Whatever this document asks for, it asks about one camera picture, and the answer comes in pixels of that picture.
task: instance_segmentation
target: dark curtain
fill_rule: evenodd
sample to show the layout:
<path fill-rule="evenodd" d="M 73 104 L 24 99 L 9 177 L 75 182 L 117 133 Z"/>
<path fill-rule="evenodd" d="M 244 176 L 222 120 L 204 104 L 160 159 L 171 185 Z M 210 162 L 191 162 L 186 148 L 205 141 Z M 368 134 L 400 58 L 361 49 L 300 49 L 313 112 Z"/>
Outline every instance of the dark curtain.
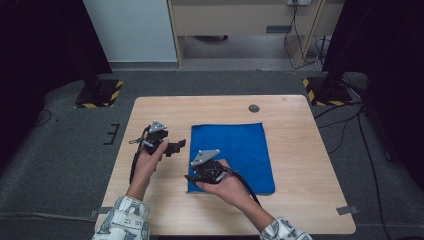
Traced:
<path fill-rule="evenodd" d="M 363 100 L 388 159 L 424 190 L 423 43 L 423 0 L 346 0 L 324 71 L 368 76 Z"/>
<path fill-rule="evenodd" d="M 81 80 L 80 69 L 111 73 L 83 1 L 0 0 L 0 170 L 31 130 L 45 95 Z"/>

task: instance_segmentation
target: wooden table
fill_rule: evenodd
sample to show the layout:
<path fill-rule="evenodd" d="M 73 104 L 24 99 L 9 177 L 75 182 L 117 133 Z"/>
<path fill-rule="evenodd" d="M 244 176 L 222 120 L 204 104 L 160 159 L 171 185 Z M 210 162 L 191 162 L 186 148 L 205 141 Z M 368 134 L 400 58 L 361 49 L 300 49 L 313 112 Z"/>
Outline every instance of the wooden table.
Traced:
<path fill-rule="evenodd" d="M 251 104 L 260 107 L 252 113 Z M 125 194 L 137 146 L 130 140 L 158 120 L 168 126 L 170 142 L 187 139 L 178 154 L 163 157 L 154 173 L 145 203 L 151 207 L 152 235 L 257 235 L 237 209 L 216 196 L 188 194 L 191 126 L 262 122 L 276 191 L 258 196 L 273 216 L 284 216 L 311 234 L 351 234 L 350 214 L 336 208 L 346 201 L 315 124 L 308 102 L 300 95 L 140 97 L 135 101 L 102 207 Z M 96 229 L 105 218 L 99 215 Z"/>

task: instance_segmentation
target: blue cloth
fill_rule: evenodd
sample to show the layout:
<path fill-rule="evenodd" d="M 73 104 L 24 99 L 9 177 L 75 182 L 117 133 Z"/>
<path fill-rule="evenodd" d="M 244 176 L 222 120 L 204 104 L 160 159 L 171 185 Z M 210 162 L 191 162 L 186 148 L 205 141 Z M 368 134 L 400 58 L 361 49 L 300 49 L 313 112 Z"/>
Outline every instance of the blue cloth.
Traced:
<path fill-rule="evenodd" d="M 190 168 L 199 150 L 219 149 L 215 160 L 226 159 L 231 169 L 247 181 L 255 194 L 272 194 L 275 184 L 262 123 L 238 125 L 194 125 L 191 128 L 189 175 L 196 176 Z M 203 190 L 188 183 L 188 192 Z"/>

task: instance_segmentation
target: black cable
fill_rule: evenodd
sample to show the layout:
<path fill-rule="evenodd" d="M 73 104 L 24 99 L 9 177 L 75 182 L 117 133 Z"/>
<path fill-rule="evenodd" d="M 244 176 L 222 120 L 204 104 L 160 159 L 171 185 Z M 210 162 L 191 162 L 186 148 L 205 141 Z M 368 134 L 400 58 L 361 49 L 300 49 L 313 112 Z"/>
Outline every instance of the black cable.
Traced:
<path fill-rule="evenodd" d="M 49 110 L 44 109 L 44 110 L 43 110 L 43 111 L 41 111 L 41 112 L 47 112 L 47 113 L 49 114 L 48 119 L 47 119 L 46 121 L 44 121 L 43 123 L 40 123 L 40 124 L 38 124 L 38 125 L 34 125 L 34 126 L 32 126 L 32 127 L 40 127 L 40 126 L 43 126 L 44 124 L 48 123 L 48 122 L 50 121 L 50 119 L 52 118 L 52 116 L 53 116 L 52 112 L 50 112 Z"/>
<path fill-rule="evenodd" d="M 364 131 L 362 129 L 361 115 L 358 114 L 357 118 L 358 118 L 359 130 L 361 131 L 362 140 L 364 141 L 365 148 L 366 148 L 367 154 L 368 154 L 368 160 L 370 161 L 372 173 L 373 173 L 373 176 L 374 176 L 375 190 L 376 190 L 376 193 L 377 193 L 378 211 L 380 213 L 381 224 L 383 225 L 384 233 L 386 234 L 387 239 L 388 240 L 391 240 L 390 235 L 389 235 L 389 232 L 387 231 L 387 228 L 386 228 L 386 223 L 384 221 L 383 209 L 381 207 L 380 188 L 378 186 L 377 174 L 376 174 L 376 171 L 375 171 L 375 166 L 374 166 L 374 162 L 373 162 L 372 157 L 371 157 L 370 150 L 368 148 L 368 143 L 367 143 L 367 140 L 365 138 Z"/>
<path fill-rule="evenodd" d="M 303 68 L 303 67 L 305 67 L 305 66 L 307 66 L 307 65 L 309 65 L 309 64 L 313 64 L 315 61 L 313 61 L 313 62 L 308 62 L 308 61 L 306 61 L 306 59 L 303 57 L 302 43 L 301 43 L 301 41 L 300 41 L 300 37 L 299 37 L 299 34 L 298 34 L 298 32 L 297 32 L 297 28 L 296 28 L 297 0 L 294 0 L 294 1 L 293 1 L 293 3 L 294 3 L 294 5 L 293 5 L 293 9 L 294 9 L 294 11 L 293 11 L 293 18 L 292 18 L 291 23 L 290 23 L 290 29 L 294 28 L 294 30 L 295 30 L 295 33 L 296 33 L 296 36 L 297 36 L 297 40 L 298 40 L 298 42 L 299 42 L 299 47 L 300 47 L 301 55 L 302 55 L 301 57 L 302 57 L 303 61 L 305 61 L 305 63 L 306 63 L 306 64 L 304 64 L 304 65 L 302 65 L 302 66 L 294 66 L 294 65 L 293 65 L 293 63 L 292 63 L 292 61 L 291 61 L 291 57 L 290 57 L 289 50 L 287 49 L 287 35 L 288 35 L 289 31 L 287 31 L 287 32 L 286 32 L 286 34 L 284 35 L 284 41 L 283 41 L 283 42 L 284 42 L 284 48 L 285 48 L 286 53 L 287 53 L 287 56 L 288 56 L 288 58 L 289 58 L 290 65 L 291 65 L 291 66 L 292 66 L 292 68 L 294 68 L 294 69 L 301 69 L 301 68 Z"/>
<path fill-rule="evenodd" d="M 362 112 L 362 109 L 363 109 L 363 108 L 364 108 L 364 106 L 362 106 L 362 107 L 359 109 L 359 111 L 358 111 L 355 115 L 353 115 L 352 117 L 350 117 L 350 118 L 348 118 L 348 119 L 340 120 L 340 121 L 337 121 L 337 122 L 334 122 L 334 123 L 330 123 L 330 124 L 327 124 L 327 125 L 324 125 L 324 126 L 318 127 L 318 128 L 324 128 L 324 127 L 332 126 L 332 125 L 337 124 L 337 123 L 344 122 L 343 130 L 342 130 L 342 136 L 341 136 L 341 138 L 340 138 L 339 145 L 338 145 L 335 149 L 333 149 L 333 150 L 331 150 L 331 151 L 327 152 L 328 154 L 334 153 L 335 151 L 337 151 L 337 150 L 340 148 L 340 146 L 342 145 L 343 139 L 344 139 L 344 133 L 345 133 L 345 129 L 346 129 L 346 125 L 347 125 L 347 123 L 348 123 L 350 120 L 352 120 L 352 119 L 354 119 L 355 117 L 357 117 L 357 116 L 358 116 L 358 115 Z"/>
<path fill-rule="evenodd" d="M 410 236 L 410 237 L 397 238 L 396 240 L 424 240 L 424 238 L 423 237 Z"/>
<path fill-rule="evenodd" d="M 150 125 L 143 130 L 143 133 L 141 134 L 141 137 L 139 139 L 129 142 L 130 144 L 138 143 L 137 152 L 134 154 L 133 162 L 131 164 L 130 184 L 134 177 L 135 166 L 137 165 L 138 157 L 140 156 L 141 151 L 143 151 L 143 141 L 144 141 L 145 134 L 147 131 L 149 131 L 149 129 L 150 129 Z"/>
<path fill-rule="evenodd" d="M 309 55 L 309 56 L 317 56 L 317 54 L 320 54 L 321 55 L 321 57 L 325 57 L 325 56 L 327 56 L 327 54 L 325 54 L 324 53 L 324 47 L 321 47 L 321 48 L 319 48 L 318 47 L 318 45 L 317 45 L 317 43 L 319 42 L 319 41 L 323 41 L 324 39 L 323 38 L 321 38 L 321 39 L 316 39 L 315 40 L 315 48 L 318 50 L 318 52 L 315 50 L 315 52 L 310 52 L 310 51 L 307 51 L 306 52 L 306 55 Z"/>
<path fill-rule="evenodd" d="M 340 120 L 340 121 L 337 121 L 337 122 L 333 122 L 333 123 L 330 123 L 330 124 L 327 124 L 327 125 L 324 125 L 324 126 L 319 126 L 318 128 L 325 128 L 325 127 L 329 127 L 329 126 L 332 126 L 334 124 L 338 124 L 338 123 L 341 123 L 341 122 L 350 121 L 350 120 L 354 119 L 356 116 L 358 116 L 358 114 L 362 111 L 362 109 L 363 109 L 363 106 L 361 107 L 361 109 L 359 109 L 359 111 L 357 113 L 355 113 L 355 115 L 353 115 L 350 118 Z"/>
<path fill-rule="evenodd" d="M 329 152 L 328 152 L 328 154 L 332 154 L 332 153 L 336 152 L 337 150 L 339 150 L 339 148 L 340 148 L 340 146 L 342 145 L 342 142 L 343 142 L 344 132 L 345 132 L 345 129 L 346 129 L 346 125 L 347 125 L 347 123 L 348 123 L 350 120 L 352 120 L 352 119 L 347 120 L 347 121 L 345 122 L 345 124 L 343 125 L 342 137 L 340 138 L 339 145 L 338 145 L 335 149 L 333 149 L 333 150 L 329 151 Z"/>
<path fill-rule="evenodd" d="M 322 44 L 321 44 L 321 48 L 319 48 L 318 47 L 318 42 L 319 41 L 322 41 Z M 324 43 L 325 42 L 331 42 L 331 40 L 330 39 L 325 39 L 325 36 L 323 37 L 323 38 L 320 38 L 320 39 L 317 39 L 317 40 L 315 40 L 315 47 L 318 49 L 318 50 L 320 50 L 320 52 L 321 52 L 321 56 L 325 56 L 325 55 L 327 55 L 327 54 L 324 54 Z"/>
<path fill-rule="evenodd" d="M 334 107 L 332 107 L 332 108 L 330 108 L 330 109 L 327 109 L 327 110 L 325 110 L 324 112 L 322 112 L 322 113 L 318 114 L 317 116 L 315 116 L 315 117 L 314 117 L 314 119 L 317 119 L 317 118 L 321 117 L 322 115 L 324 115 L 324 114 L 326 114 L 326 113 L 328 113 L 328 112 L 330 112 L 330 111 L 332 111 L 332 110 L 334 110 L 334 109 L 336 109 L 336 108 L 344 107 L 344 106 L 351 106 L 351 105 L 361 104 L 361 103 L 362 103 L 362 102 L 351 102 L 351 103 L 346 103 L 346 104 L 343 104 L 343 105 L 334 106 Z"/>
<path fill-rule="evenodd" d="M 233 175 L 233 176 L 235 176 L 235 177 L 237 177 L 238 178 L 238 180 L 240 180 L 240 182 L 243 184 L 243 186 L 247 189 L 247 191 L 250 193 L 250 195 L 252 196 L 252 198 L 253 198 L 253 200 L 257 203 L 257 204 L 259 204 L 259 206 L 261 206 L 261 203 L 259 202 L 259 199 L 256 197 L 256 194 L 255 194 L 255 192 L 253 191 L 253 189 L 249 186 L 249 184 L 246 182 L 246 180 L 244 180 L 244 178 L 240 175 L 240 174 L 238 174 L 238 173 L 236 173 L 236 172 L 234 172 L 234 171 L 231 171 L 231 173 L 230 173 L 231 175 Z"/>
<path fill-rule="evenodd" d="M 83 222 L 96 222 L 96 219 L 90 217 L 74 217 L 74 216 L 65 216 L 57 215 L 50 213 L 26 213 L 26 212 L 17 212 L 17 213 L 0 213 L 0 218 L 44 218 L 52 220 L 67 220 L 67 221 L 83 221 Z"/>
<path fill-rule="evenodd" d="M 321 65 L 322 66 L 324 66 L 324 62 L 322 61 L 322 59 L 323 59 L 323 55 L 322 55 L 322 53 L 324 52 L 324 44 L 325 44 L 325 35 L 324 35 L 324 38 L 323 38 L 323 40 L 322 40 L 322 44 L 321 44 L 321 50 L 319 51 L 319 55 L 318 55 L 318 61 L 321 63 Z"/>

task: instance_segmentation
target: patterned sleeve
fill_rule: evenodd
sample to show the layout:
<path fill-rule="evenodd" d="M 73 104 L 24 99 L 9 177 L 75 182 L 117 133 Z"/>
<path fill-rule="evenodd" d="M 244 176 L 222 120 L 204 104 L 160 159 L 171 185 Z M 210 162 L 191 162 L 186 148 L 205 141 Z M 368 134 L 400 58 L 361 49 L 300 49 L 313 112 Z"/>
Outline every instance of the patterned sleeve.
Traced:
<path fill-rule="evenodd" d="M 146 220 L 149 212 L 150 208 L 140 200 L 120 196 L 92 240 L 147 240 L 150 236 Z"/>
<path fill-rule="evenodd" d="M 260 234 L 261 240 L 312 240 L 309 234 L 294 228 L 289 221 L 278 217 Z"/>

